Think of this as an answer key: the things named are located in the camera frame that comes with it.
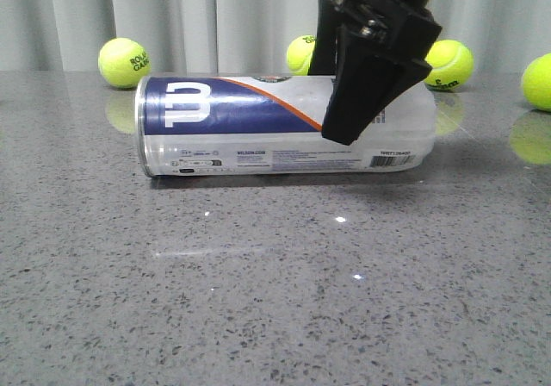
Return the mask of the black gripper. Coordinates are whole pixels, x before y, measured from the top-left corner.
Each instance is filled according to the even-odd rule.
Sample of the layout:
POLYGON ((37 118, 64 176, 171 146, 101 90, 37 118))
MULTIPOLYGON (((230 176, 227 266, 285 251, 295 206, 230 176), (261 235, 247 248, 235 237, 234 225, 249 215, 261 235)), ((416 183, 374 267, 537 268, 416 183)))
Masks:
POLYGON ((308 75, 334 75, 337 54, 324 138, 352 144, 388 104, 428 76, 425 56, 442 30, 428 1, 318 0, 308 75))

